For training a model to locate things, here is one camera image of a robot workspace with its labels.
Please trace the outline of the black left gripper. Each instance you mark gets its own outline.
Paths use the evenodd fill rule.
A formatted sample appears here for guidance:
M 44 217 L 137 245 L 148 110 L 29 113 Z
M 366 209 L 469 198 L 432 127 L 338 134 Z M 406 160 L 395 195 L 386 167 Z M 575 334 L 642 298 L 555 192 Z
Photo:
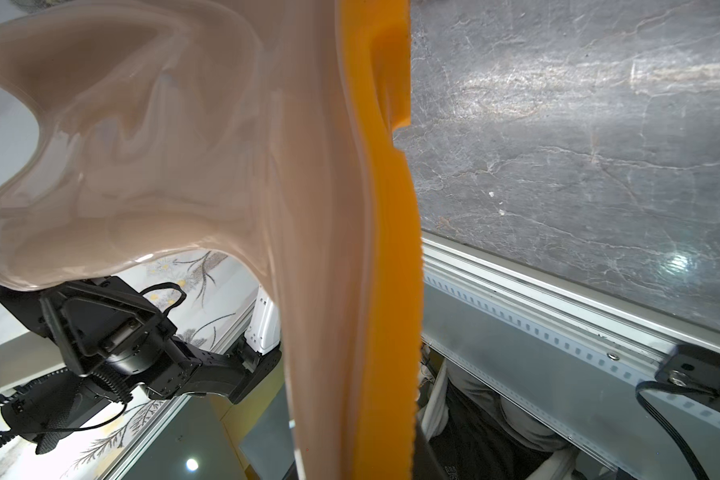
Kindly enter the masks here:
M 36 335 L 58 349 L 63 367 L 41 375 L 0 399 L 8 428 L 0 449 L 21 437 L 39 455 L 72 433 L 93 429 L 106 406 L 128 406 L 143 385 L 151 396 L 170 399 L 192 374 L 192 357 L 177 338 L 167 309 L 146 294 L 174 290 L 172 282 L 134 290 L 116 276 L 70 281 L 38 291 L 0 285 L 0 304 Z

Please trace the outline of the tan rubber boot orange sole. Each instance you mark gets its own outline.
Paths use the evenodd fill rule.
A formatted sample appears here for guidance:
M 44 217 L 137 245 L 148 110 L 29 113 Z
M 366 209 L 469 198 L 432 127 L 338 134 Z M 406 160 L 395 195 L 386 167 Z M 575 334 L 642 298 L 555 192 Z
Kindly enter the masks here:
M 408 479 L 423 303 L 405 1 L 73 1 L 0 24 L 39 125 L 0 284 L 215 250 L 279 308 L 304 479 Z

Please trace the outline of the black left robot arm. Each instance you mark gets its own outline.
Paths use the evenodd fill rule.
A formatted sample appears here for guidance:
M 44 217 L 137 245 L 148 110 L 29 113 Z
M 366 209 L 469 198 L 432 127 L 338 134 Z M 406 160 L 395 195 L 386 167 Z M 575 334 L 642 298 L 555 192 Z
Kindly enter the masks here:
M 111 404 L 128 406 L 143 387 L 152 400 L 217 395 L 240 403 L 279 363 L 274 348 L 260 354 L 244 340 L 225 353 L 203 350 L 177 335 L 171 306 L 147 299 L 154 291 L 186 294 L 173 282 L 136 291 L 121 278 L 70 281 L 38 290 L 0 285 L 0 304 L 59 350 L 63 367 L 0 396 L 0 449 L 21 437 L 35 452 L 53 451 L 68 435 L 93 429 Z

